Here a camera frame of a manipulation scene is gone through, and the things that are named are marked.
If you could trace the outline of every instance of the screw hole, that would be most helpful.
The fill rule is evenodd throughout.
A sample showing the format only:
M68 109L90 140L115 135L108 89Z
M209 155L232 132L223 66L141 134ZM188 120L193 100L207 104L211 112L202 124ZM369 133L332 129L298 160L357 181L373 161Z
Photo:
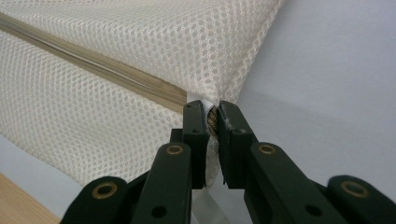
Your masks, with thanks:
M96 186L92 191L92 197L95 199L106 199L117 192L117 185L114 182L104 182Z
M321 217L321 215L322 215L321 210L314 205L310 205L310 204L307 205L305 207L305 210L306 210L306 212L308 212L309 214L311 214L314 217Z
M162 218L166 216L166 208L164 206L156 206L151 210L151 215L156 218Z
M367 198L369 191L361 184L353 181L344 181L341 184L341 188L348 194L351 194L357 198Z
M268 155L271 155L271 154L275 154L275 153L276 153L276 149L275 149L274 147L268 146L268 145L261 145L261 146L259 146L259 151L260 151L261 153L268 154Z
M181 154L183 152L183 147L181 146L170 146L166 149L166 152L169 155L178 155Z

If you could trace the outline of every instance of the wooden surface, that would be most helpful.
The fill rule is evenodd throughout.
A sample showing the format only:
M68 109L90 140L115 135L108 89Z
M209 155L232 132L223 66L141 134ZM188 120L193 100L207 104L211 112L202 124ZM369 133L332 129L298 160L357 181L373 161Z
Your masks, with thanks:
M59 223L47 208L0 174L0 223Z

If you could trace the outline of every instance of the perforated fabric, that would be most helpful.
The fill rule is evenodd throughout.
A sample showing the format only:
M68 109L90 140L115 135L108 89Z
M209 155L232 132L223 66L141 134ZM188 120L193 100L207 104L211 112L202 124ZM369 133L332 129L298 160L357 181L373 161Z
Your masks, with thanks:
M0 64L0 134L82 185L143 174L182 126L177 112L1 31Z
M0 1L0 11L217 104L235 102L283 0Z
M0 12L175 84L235 102L283 0L0 0ZM0 134L82 185L130 181L150 167L182 117L0 33ZM219 168L207 153L208 183Z

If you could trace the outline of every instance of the white table surface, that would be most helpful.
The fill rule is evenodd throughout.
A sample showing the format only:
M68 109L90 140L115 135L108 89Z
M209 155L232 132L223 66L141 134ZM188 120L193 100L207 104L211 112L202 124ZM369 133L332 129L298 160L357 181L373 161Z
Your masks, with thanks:
M362 178L396 201L396 1L289 0L238 105L261 141L311 179ZM58 217L75 181L0 136L0 172ZM210 190L231 223L251 223L242 190Z

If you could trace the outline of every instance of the brass screw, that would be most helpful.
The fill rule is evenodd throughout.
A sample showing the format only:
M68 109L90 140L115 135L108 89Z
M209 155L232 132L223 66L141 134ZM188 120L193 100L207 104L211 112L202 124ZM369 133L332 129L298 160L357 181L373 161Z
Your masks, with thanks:
M261 145L259 146L259 151L264 154L272 155L276 153L276 149L269 145Z
M112 181L103 182L92 190L92 197L95 199L106 199L117 191L117 185Z
M181 146L170 146L166 149L166 152L169 155L175 156L175 155L179 155L183 152L183 147Z
M341 188L348 194L351 194L357 198L367 198L369 191L367 188L354 181L344 181L341 183Z

